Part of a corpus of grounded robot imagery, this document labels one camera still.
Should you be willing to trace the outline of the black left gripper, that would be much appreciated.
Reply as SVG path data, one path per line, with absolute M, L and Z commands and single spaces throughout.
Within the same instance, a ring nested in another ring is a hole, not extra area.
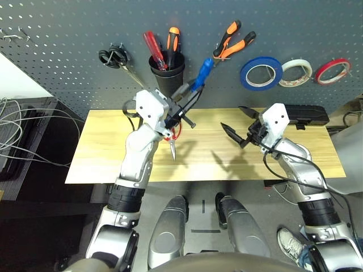
M 196 123 L 187 117 L 187 112 L 192 109 L 199 100 L 204 86 L 200 86 L 196 90 L 192 90 L 194 83 L 184 83 L 180 86 L 171 97 L 167 98 L 169 110 L 165 119 L 165 128 L 171 130 L 184 120 L 191 128 Z

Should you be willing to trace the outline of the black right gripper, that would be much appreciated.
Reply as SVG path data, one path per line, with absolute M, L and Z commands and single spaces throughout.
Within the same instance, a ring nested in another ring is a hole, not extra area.
M 259 118 L 259 112 L 246 107 L 246 106 L 239 106 L 238 107 L 246 116 L 252 119 L 258 119 Z M 243 139 L 241 136 L 239 136 L 236 131 L 231 128 L 229 125 L 221 123 L 221 126 L 225 133 L 237 144 L 239 144 L 240 148 L 245 148 L 248 143 L 252 143 L 255 146 L 259 146 L 262 143 L 262 140 L 266 137 L 268 134 L 267 128 L 261 124 L 259 120 L 256 120 L 253 122 L 250 127 L 248 128 L 247 138 Z

